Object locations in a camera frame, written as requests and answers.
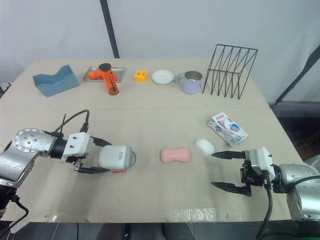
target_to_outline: masking tape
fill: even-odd
[[[226,222],[227,218],[228,213],[217,208],[182,209],[165,213],[165,220],[169,223]]]

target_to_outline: silver tray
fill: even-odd
[[[121,83],[122,81],[122,76],[124,75],[125,68],[124,67],[112,67],[112,72],[116,75],[116,82]],[[88,71],[86,71],[83,81],[85,82],[94,82],[94,83],[104,83],[105,81],[102,78],[97,78],[97,79],[90,79],[88,78],[88,72],[90,71],[96,71],[96,67],[89,67]]]

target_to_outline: yellow block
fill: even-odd
[[[147,80],[147,72],[142,70],[137,70],[134,74],[134,80],[137,82],[145,82]]]

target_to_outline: teal plastic container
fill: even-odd
[[[69,65],[62,66],[55,75],[34,75],[33,82],[36,88],[46,97],[79,86],[78,80]]]

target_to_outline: white plate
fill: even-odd
[[[174,74],[167,70],[158,70],[152,74],[152,80],[156,84],[168,84],[174,79]]]

